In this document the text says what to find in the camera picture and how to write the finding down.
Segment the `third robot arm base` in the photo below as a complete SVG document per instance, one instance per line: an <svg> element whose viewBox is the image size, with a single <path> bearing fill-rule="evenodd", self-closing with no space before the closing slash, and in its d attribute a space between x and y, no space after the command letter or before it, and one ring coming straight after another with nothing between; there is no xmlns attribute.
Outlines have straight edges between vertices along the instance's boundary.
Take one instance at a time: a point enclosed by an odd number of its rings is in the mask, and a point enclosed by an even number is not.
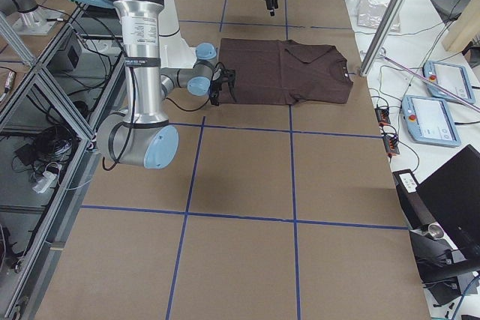
<svg viewBox="0 0 480 320"><path fill-rule="evenodd" d="M6 17L17 13L19 19L12 28L23 35L47 35L59 20L63 20L59 10L44 9L36 0L1 0L1 13Z"/></svg>

